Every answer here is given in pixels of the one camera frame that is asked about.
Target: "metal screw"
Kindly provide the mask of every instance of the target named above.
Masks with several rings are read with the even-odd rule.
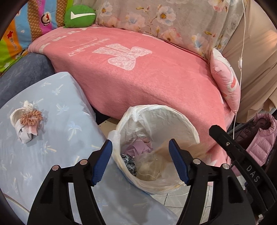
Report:
[[[83,159],[83,160],[80,161],[81,165],[86,165],[87,163],[88,163],[88,161],[86,159]]]
[[[58,169],[59,169],[59,166],[58,166],[58,165],[55,165],[55,166],[52,167],[52,170],[54,170],[54,171],[56,171],[56,170],[58,170]]]
[[[198,165],[198,164],[200,164],[200,163],[201,163],[201,160],[200,160],[200,159],[195,158],[195,159],[193,160],[193,163]]]
[[[224,169],[229,169],[230,168],[230,166],[227,164],[227,163],[224,163],[223,165],[222,165],[222,167],[224,168]]]

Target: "white print on blanket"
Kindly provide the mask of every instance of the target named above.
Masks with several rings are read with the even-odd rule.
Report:
[[[108,59],[108,63],[125,70],[132,70],[136,65],[136,58],[139,56],[152,54],[152,51],[141,47],[132,47],[129,49],[121,44],[111,44],[106,45],[106,47],[109,48],[101,47],[93,53],[116,56]]]
[[[42,54],[42,53],[43,53],[43,49],[44,49],[47,45],[49,45],[49,44],[50,44],[50,43],[46,43],[46,44],[42,45],[42,46],[39,48],[39,53]]]
[[[74,34],[74,33],[78,33],[78,32],[80,32],[80,31],[70,31],[70,32],[68,32],[68,34]]]
[[[62,38],[65,38],[65,37],[67,37],[67,36],[57,37],[57,38],[53,39],[52,41],[58,41],[58,40],[61,40]]]
[[[68,53],[68,55],[69,55],[69,56],[74,56],[74,55],[76,55],[76,54],[78,54],[78,53],[80,53],[80,52],[84,52],[84,51],[86,50],[86,48],[88,48],[88,47],[95,46],[95,45],[100,45],[100,43],[105,42],[105,41],[107,41],[107,40],[110,40],[110,39],[109,39],[109,38],[106,38],[106,39],[102,39],[102,40],[100,40],[100,41],[96,41],[96,42],[93,42],[93,43],[91,43],[92,41],[90,41],[90,42],[87,42],[87,43],[83,43],[83,44],[81,44],[81,45],[77,45],[77,46],[80,46],[80,47],[77,48],[76,50],[74,50],[74,51]]]
[[[75,48],[75,47],[77,47],[77,46],[81,46],[81,47],[82,47],[82,46],[88,45],[89,43],[92,43],[93,41],[96,41],[96,40],[98,40],[98,38],[94,37],[93,39],[91,38],[91,40],[88,41],[88,42],[82,43],[82,44],[80,44],[80,45],[74,45],[74,46],[71,46],[71,47],[68,47],[68,48]]]

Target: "blue gripper pad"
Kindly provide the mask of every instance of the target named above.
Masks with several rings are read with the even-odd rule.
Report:
[[[184,162],[184,160],[179,152],[180,148],[174,139],[171,139],[169,141],[168,148],[169,148],[169,153],[171,155],[171,158],[173,160],[175,168],[178,172],[180,180],[185,182],[185,184],[188,184],[188,182],[189,182],[188,166]]]
[[[91,178],[91,183],[93,185],[96,185],[103,177],[108,161],[112,155],[112,142],[110,140],[106,140],[101,148],[101,151],[102,153],[93,167],[93,174]]]

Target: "trash bin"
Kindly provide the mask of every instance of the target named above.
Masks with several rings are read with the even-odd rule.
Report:
[[[157,164],[160,171],[155,180],[141,180],[132,175],[121,157],[124,148],[137,138],[148,138],[152,143],[153,151],[143,153],[143,160],[145,160],[145,154],[149,154],[154,160],[162,161]],[[147,193],[160,195],[175,191],[184,185],[169,154],[168,142],[172,138],[182,142],[182,147],[200,142],[195,127],[187,117],[164,105],[130,107],[118,123],[116,130],[108,135],[108,139],[113,144],[112,156],[127,179]]]

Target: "white plastic bag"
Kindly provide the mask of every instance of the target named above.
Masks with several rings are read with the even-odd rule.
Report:
[[[156,180],[145,181],[133,176],[121,158],[122,147],[126,147],[137,137],[147,137],[152,142],[153,152],[162,156],[166,162],[161,175]],[[177,143],[180,140],[182,147],[200,142],[191,122],[183,114],[163,105],[130,107],[118,123],[116,130],[108,135],[108,139],[113,144],[112,156],[129,181],[145,192],[160,195],[175,191],[184,185],[168,151],[168,142],[172,138],[175,138]]]
[[[155,151],[134,157],[137,175],[140,180],[153,181],[165,172],[167,161]]]

